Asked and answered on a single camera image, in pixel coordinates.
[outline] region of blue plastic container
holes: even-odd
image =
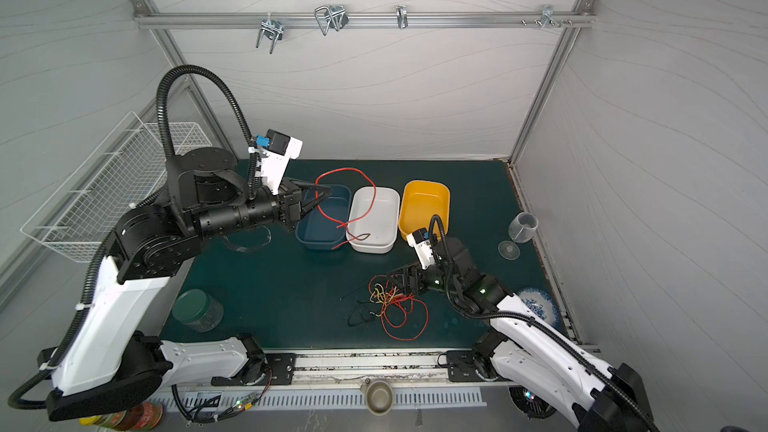
[[[314,191],[304,194],[304,201],[312,200]],[[346,222],[350,220],[350,206],[352,205],[352,193],[346,186],[331,185],[331,197],[321,202],[322,211],[327,216]],[[337,228],[339,224],[323,217],[315,207],[312,212],[304,217],[296,226],[296,239],[305,247],[312,250],[331,250],[346,240],[344,227]]]

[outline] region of aluminum frame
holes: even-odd
[[[168,14],[149,13],[136,16],[134,20],[140,29],[259,29],[261,21],[271,18],[286,29],[317,29],[317,19],[312,13],[295,14]],[[398,29],[396,11],[391,13],[348,12],[350,22],[344,29]],[[595,17],[573,12],[554,12],[555,25],[547,28],[578,29],[591,27]],[[542,12],[408,12],[409,29],[480,29],[480,28],[533,28],[541,25]]]
[[[155,5],[153,0],[144,0],[144,2],[148,7],[149,12],[157,12],[158,7]],[[170,62],[172,66],[176,67],[187,63],[187,61],[184,60],[184,56],[181,54],[181,50],[176,44],[176,41],[174,41],[173,36],[169,32],[166,30],[153,30],[152,34],[154,34],[155,39],[160,44],[160,48],[165,53],[165,56],[168,58],[168,62]],[[218,118],[216,117],[213,108],[211,108],[210,104],[208,103],[205,94],[203,94],[203,91],[200,88],[200,84],[197,83],[197,79],[194,76],[189,76],[189,85],[192,100],[194,101],[197,109],[200,111],[200,115],[203,117],[203,120],[206,121],[208,128],[214,134],[213,138],[215,141],[219,143],[219,146],[229,150],[236,155],[235,149],[232,147],[232,142],[226,135],[221,122],[219,122]]]
[[[588,10],[591,14],[593,6],[594,0],[576,0],[574,2],[574,13],[578,13],[580,10]],[[579,28],[574,27],[564,30],[560,36],[560,40],[558,41],[558,44],[552,53],[552,59],[549,62],[549,67],[547,67],[547,72],[544,74],[544,78],[542,79],[542,84],[536,91],[536,96],[531,103],[531,108],[528,110],[528,114],[525,116],[523,125],[520,129],[520,133],[518,134],[518,138],[515,139],[514,147],[512,148],[512,152],[509,154],[509,158],[507,159],[507,162],[510,166],[514,166],[514,164],[516,164],[520,159],[520,156],[523,153],[523,149],[525,148],[525,144],[528,142],[528,138],[531,135],[531,131],[533,130],[539,115],[542,113],[542,109],[544,108],[544,104],[546,103],[547,98],[549,98],[549,94],[552,91],[554,82],[560,75],[560,71],[565,65],[565,60],[568,58],[568,54],[571,53],[571,49],[576,42],[578,33]]]

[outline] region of plastic bowl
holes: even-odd
[[[373,187],[362,187],[355,192],[350,218],[358,218],[368,211],[373,199]],[[352,248],[366,254],[386,254],[397,240],[397,216],[400,212],[400,194],[394,188],[377,187],[376,200],[370,214],[350,224],[347,240],[370,234],[365,240],[350,242]]]
[[[402,207],[398,228],[406,236],[420,228],[429,227],[432,216],[437,214],[448,233],[448,214],[451,210],[451,191],[440,182],[411,180],[402,191]]]
[[[329,217],[346,222],[350,220],[350,205],[352,192],[346,186],[331,185],[331,196],[320,203],[322,211]],[[312,200],[314,191],[307,191],[303,201]],[[336,222],[323,217],[315,207],[296,226],[296,239],[305,247],[312,250],[331,250],[342,244],[346,238],[344,227],[338,228]]]

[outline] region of wall hook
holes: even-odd
[[[317,20],[317,25],[320,26],[320,32],[323,35],[328,35],[331,25],[333,25],[333,29],[336,32],[339,32],[350,22],[350,18],[346,16],[346,10],[344,10],[343,5],[321,5],[317,7],[315,9],[315,20]]]
[[[397,11],[397,26],[399,29],[405,29],[406,27],[408,27],[408,10],[406,10],[406,6],[398,5],[396,11]]]
[[[256,48],[259,48],[261,38],[265,36],[267,39],[272,40],[272,45],[270,45],[270,53],[273,53],[275,51],[275,44],[277,41],[283,39],[283,31],[283,25],[277,20],[262,20],[261,28],[259,29],[259,35],[256,37]]]

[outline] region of cable tie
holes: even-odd
[[[59,368],[58,365],[54,365],[54,366],[48,365],[48,362],[43,362],[42,364],[40,364],[40,370],[56,370],[58,368]]]

